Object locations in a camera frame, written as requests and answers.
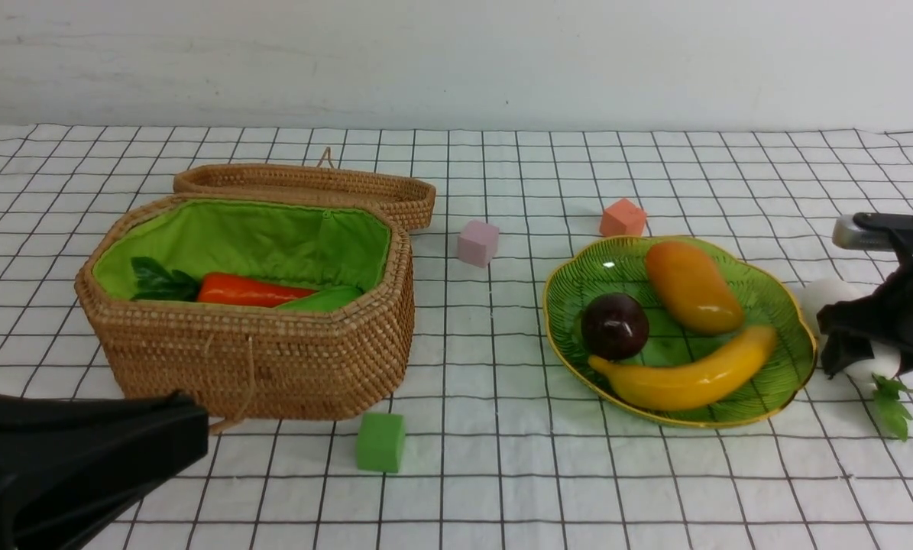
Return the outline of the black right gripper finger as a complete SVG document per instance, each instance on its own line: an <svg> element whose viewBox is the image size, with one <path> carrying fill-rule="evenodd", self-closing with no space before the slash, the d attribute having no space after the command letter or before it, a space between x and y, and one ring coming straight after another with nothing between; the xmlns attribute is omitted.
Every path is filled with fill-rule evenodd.
<svg viewBox="0 0 913 550"><path fill-rule="evenodd" d="M872 297L858 297L827 304L816 314L821 334L847 333L871 335L876 328L876 310Z"/></svg>
<svg viewBox="0 0 913 550"><path fill-rule="evenodd" d="M869 340L847 333L827 335L820 354L821 368L830 380L850 365L871 359L874 359L874 351Z"/></svg>

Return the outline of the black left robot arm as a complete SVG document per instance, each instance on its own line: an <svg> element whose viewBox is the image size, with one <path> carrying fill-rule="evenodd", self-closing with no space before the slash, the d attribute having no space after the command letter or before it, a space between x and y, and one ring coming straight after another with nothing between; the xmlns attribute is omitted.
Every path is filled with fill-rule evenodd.
<svg viewBox="0 0 913 550"><path fill-rule="evenodd" d="M208 447L208 412L181 391L85 401L0 394L0 549L82 549Z"/></svg>

